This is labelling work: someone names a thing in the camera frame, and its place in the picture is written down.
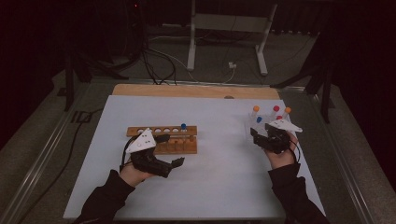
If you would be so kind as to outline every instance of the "white table surface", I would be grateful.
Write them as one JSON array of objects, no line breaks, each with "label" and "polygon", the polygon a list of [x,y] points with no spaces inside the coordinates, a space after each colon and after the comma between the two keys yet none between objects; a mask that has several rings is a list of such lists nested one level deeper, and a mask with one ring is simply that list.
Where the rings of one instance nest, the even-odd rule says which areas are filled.
[{"label": "white table surface", "polygon": [[[129,139],[125,135],[128,127],[181,123],[197,126],[198,154],[157,156],[167,162],[179,157],[185,157],[185,161],[168,178],[155,176],[137,186],[115,219],[283,217],[284,211],[271,190],[269,161],[246,136],[244,122],[254,105],[261,107],[259,114],[269,113],[274,105],[285,108],[281,100],[110,95],[64,218],[77,218],[93,189],[106,182],[111,169],[118,170]],[[306,178],[308,197],[324,213],[303,152],[300,164],[299,175]]]}]

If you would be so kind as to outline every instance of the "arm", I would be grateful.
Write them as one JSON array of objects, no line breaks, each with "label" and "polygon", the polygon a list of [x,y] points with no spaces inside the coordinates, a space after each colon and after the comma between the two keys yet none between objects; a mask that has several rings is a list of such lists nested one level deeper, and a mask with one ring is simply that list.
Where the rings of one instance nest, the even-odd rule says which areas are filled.
[{"label": "arm", "polygon": [[[290,140],[297,144],[297,138],[289,133]],[[273,170],[268,174],[273,182],[273,192],[281,202],[287,215],[287,222],[297,220],[299,223],[329,223],[317,206],[312,203],[305,188],[305,178],[297,177],[300,163],[294,161],[292,152],[286,150],[275,154],[264,150]]]},{"label": "arm", "polygon": [[120,175],[111,170],[107,182],[92,192],[82,207],[81,215],[73,223],[111,224],[134,187],[151,176],[136,170],[131,163],[124,166]]}]

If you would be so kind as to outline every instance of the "forearm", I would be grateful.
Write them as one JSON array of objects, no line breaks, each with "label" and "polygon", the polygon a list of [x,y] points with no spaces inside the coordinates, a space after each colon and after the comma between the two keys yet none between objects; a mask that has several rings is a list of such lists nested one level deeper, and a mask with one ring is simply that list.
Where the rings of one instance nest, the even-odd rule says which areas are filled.
[{"label": "forearm", "polygon": [[81,210],[78,223],[112,223],[117,211],[125,205],[134,187],[128,185],[115,170],[111,170],[107,182],[96,188]]},{"label": "forearm", "polygon": [[300,164],[286,165],[269,171],[273,191],[282,203],[287,216],[300,223],[329,223],[307,194],[305,179],[298,177]]}]

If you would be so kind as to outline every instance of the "white triangular marker plate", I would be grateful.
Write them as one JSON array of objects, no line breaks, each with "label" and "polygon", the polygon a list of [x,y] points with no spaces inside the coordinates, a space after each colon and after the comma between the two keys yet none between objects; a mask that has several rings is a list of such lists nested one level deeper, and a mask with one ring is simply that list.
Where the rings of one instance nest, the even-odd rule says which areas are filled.
[{"label": "white triangular marker plate", "polygon": [[294,124],[288,122],[286,119],[277,119],[274,120],[270,123],[268,123],[269,125],[276,127],[278,129],[282,129],[285,131],[290,131],[290,132],[297,132],[297,133],[302,133],[303,129],[295,126]]},{"label": "white triangular marker plate", "polygon": [[133,153],[136,151],[145,150],[151,147],[157,146],[157,143],[152,136],[151,130],[147,128],[143,131],[136,140],[132,142],[131,145],[125,150],[127,153]]}]

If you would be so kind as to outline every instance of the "hand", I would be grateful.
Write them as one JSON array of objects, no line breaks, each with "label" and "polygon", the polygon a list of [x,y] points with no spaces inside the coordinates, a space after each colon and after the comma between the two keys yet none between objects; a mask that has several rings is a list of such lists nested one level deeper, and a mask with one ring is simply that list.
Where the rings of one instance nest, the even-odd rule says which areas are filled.
[{"label": "hand", "polygon": [[126,164],[120,172],[120,177],[132,187],[136,187],[143,180],[152,176],[155,175],[135,169],[131,162]]},{"label": "hand", "polygon": [[290,141],[295,143],[295,145],[293,143],[290,143],[290,149],[293,152],[291,152],[290,150],[285,150],[280,154],[275,154],[272,151],[264,149],[264,152],[267,155],[268,160],[270,161],[271,167],[273,169],[294,163],[294,157],[291,153],[294,153],[294,149],[296,148],[298,140],[292,133],[289,133],[289,132],[286,132],[286,133],[290,136]]}]

